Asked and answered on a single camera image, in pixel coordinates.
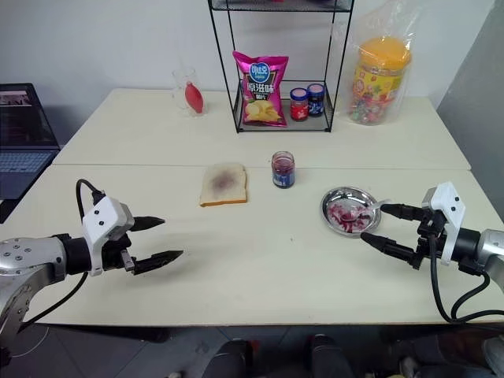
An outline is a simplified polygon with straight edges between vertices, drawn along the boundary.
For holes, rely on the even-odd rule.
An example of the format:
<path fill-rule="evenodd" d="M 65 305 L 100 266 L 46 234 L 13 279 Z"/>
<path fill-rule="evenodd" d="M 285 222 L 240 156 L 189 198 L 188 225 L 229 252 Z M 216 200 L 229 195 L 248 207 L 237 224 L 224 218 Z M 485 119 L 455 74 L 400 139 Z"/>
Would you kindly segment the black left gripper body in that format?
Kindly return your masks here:
<path fill-rule="evenodd" d="M 102 269 L 104 271 L 125 269 L 126 272 L 131 272 L 135 267 L 134 259 L 128 253 L 131 245 L 127 234 L 118 240 L 107 241 L 102 248 Z"/>

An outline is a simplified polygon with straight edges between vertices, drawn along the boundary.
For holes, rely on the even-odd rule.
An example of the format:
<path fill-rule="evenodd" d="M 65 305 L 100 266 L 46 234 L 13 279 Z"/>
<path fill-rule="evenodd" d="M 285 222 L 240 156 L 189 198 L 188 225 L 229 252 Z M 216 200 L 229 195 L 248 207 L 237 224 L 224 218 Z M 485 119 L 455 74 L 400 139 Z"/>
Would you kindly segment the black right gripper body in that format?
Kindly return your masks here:
<path fill-rule="evenodd" d="M 445 224 L 447 219 L 440 210 L 415 208 L 413 219 L 420 221 L 417 234 L 417 247 L 409 264 L 416 270 L 421 267 L 424 258 L 430 257 L 429 237 L 435 238 L 435 257 L 441 258 L 444 243 L 446 242 Z"/>

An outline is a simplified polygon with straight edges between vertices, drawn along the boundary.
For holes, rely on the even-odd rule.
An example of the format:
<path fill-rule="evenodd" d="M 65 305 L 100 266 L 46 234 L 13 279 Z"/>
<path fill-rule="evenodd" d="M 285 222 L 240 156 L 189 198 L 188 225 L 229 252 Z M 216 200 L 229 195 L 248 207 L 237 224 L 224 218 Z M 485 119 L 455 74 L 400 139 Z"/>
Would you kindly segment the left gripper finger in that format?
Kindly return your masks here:
<path fill-rule="evenodd" d="M 134 217 L 132 232 L 140 232 L 148 230 L 164 223 L 165 219 L 162 219 L 160 217 L 153 217 L 153 216 Z"/>
<path fill-rule="evenodd" d="M 175 261 L 183 254 L 182 250 L 168 250 L 161 253 L 153 254 L 149 258 L 136 260 L 133 258 L 134 268 L 133 275 L 143 274 L 162 268 L 163 266 Z"/>

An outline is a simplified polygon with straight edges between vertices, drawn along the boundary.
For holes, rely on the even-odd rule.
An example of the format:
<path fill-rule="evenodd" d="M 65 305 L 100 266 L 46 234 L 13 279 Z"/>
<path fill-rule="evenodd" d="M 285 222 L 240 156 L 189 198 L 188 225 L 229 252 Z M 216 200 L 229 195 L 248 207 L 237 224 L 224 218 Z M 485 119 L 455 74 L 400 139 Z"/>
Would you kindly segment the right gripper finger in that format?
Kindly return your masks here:
<path fill-rule="evenodd" d="M 382 254 L 405 261 L 409 265 L 413 264 L 416 254 L 414 249 L 410 247 L 397 244 L 397 242 L 392 239 L 368 232 L 362 232 L 360 234 L 360 239 Z"/>
<path fill-rule="evenodd" d="M 380 206 L 380 210 L 383 213 L 387 213 L 393 217 L 407 221 L 422 221 L 424 218 L 424 210 L 422 208 L 405 204 L 386 203 Z"/>

